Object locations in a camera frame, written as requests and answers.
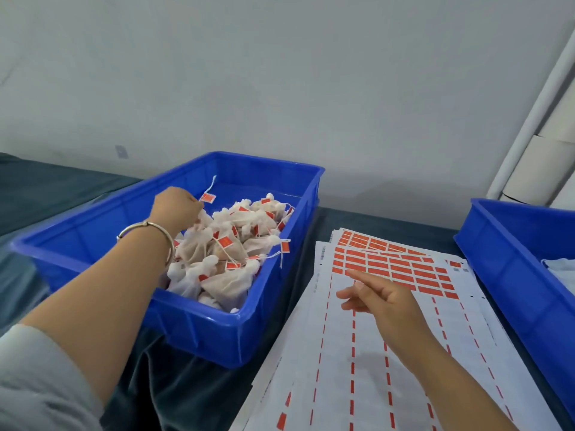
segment pipe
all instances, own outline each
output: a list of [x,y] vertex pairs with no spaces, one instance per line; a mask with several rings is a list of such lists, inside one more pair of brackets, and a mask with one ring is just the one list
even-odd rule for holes
[[505,187],[507,180],[509,180],[511,173],[513,173],[515,166],[517,166],[519,159],[521,159],[523,151],[527,148],[531,137],[535,134],[537,127],[553,103],[559,88],[573,65],[575,65],[575,30],[571,33],[567,45],[565,45],[565,48],[557,59],[527,119],[523,123],[521,130],[519,130],[505,159],[503,159],[503,163],[487,191],[487,198],[498,199],[501,195],[501,191]]

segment gray wall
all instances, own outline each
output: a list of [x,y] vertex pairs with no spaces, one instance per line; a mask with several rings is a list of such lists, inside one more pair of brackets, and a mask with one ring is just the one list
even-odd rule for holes
[[575,0],[0,0],[0,151],[142,177],[218,149],[306,161],[327,168],[325,206],[458,227],[574,12]]

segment sheet of red labels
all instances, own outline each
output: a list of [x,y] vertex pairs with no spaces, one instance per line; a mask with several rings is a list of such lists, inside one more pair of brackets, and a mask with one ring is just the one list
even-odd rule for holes
[[346,269],[409,287],[445,350],[521,431],[561,429],[464,259],[341,229],[316,243],[314,277],[230,430],[442,429],[373,316],[341,309]]

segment blue plastic crate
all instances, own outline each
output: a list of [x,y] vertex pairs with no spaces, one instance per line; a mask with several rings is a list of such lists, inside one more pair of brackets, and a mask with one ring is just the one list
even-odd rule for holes
[[575,296],[541,264],[575,259],[575,211],[472,199],[455,240],[575,419]]
[[59,217],[14,240],[12,248],[31,256],[55,291],[100,259],[126,226],[146,219],[154,196],[169,186],[182,187],[200,197],[217,175],[210,190],[216,199],[205,207],[210,214],[242,198],[258,201],[272,192],[277,200],[296,208],[280,235],[291,239],[291,252],[284,254],[282,269],[278,257],[262,265],[239,312],[228,314],[156,289],[144,318],[144,324],[163,332],[172,346],[234,368],[248,362],[255,351],[311,223],[323,172],[319,166],[212,152]]

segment silver bracelet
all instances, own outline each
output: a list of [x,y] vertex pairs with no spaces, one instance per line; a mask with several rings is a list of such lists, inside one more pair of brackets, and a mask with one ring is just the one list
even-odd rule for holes
[[128,234],[134,228],[147,227],[148,225],[151,225],[152,227],[155,227],[158,230],[160,230],[162,233],[164,233],[164,235],[166,236],[166,239],[168,239],[168,243],[170,244],[170,254],[168,255],[168,259],[166,260],[166,266],[168,266],[170,263],[172,263],[172,261],[174,261],[174,256],[176,254],[176,246],[174,245],[174,239],[172,239],[171,234],[168,233],[168,231],[164,227],[162,227],[161,225],[158,225],[158,224],[155,224],[155,223],[149,222],[149,221],[143,221],[143,222],[138,222],[136,224],[132,224],[130,226],[127,226],[125,229],[123,229],[118,234],[118,236],[116,237],[116,241],[119,241],[120,239],[122,239],[126,234]]

